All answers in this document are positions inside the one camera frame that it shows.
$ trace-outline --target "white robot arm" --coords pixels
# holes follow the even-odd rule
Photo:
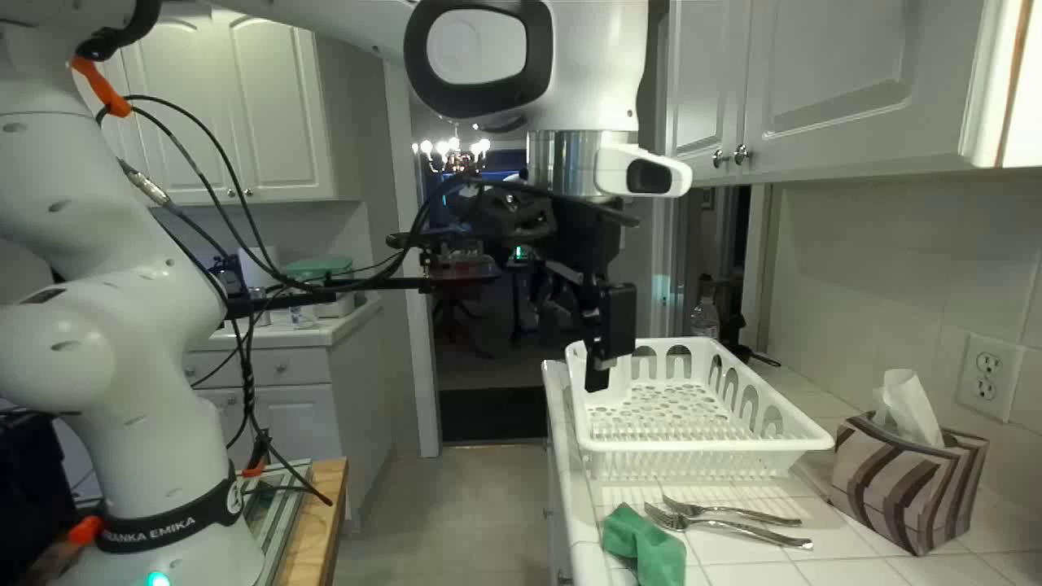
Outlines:
[[[448,118],[517,118],[537,190],[606,203],[682,195],[691,170],[634,148],[645,0],[221,0],[405,61]],[[104,490],[104,535],[60,583],[247,586],[260,552],[234,514],[218,415],[183,352],[221,300],[134,200],[68,60],[139,38],[160,0],[0,4],[0,238],[64,285],[0,311],[0,393],[60,415]]]

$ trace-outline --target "green object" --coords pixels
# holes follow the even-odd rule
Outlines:
[[[634,569],[637,586],[682,586],[682,544],[629,505],[601,521],[599,546]]]
[[[297,265],[286,265],[284,274],[304,285],[326,285],[330,281],[352,281],[352,262],[348,258],[305,258]]]

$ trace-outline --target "drawer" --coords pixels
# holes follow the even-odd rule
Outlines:
[[[212,367],[218,367],[227,352],[192,352],[186,355],[186,379],[197,381]],[[280,384],[321,384],[330,381],[330,355],[326,349],[269,349],[253,352],[253,384],[256,387],[280,387]],[[218,374],[212,374],[197,387],[237,387],[240,367],[232,358]]]

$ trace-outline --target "cabinet handle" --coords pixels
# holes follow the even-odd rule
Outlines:
[[[746,151],[746,144],[740,144],[731,162],[736,162],[736,166],[746,166],[746,162],[752,166],[752,158],[754,158],[754,152]]]
[[[731,162],[731,158],[725,158],[723,151],[712,151],[712,170],[723,170],[728,162]]]

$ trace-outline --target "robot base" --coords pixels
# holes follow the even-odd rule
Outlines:
[[[180,586],[221,583],[253,586],[262,555],[245,521],[212,524],[180,544],[142,555],[84,552],[56,586]]]

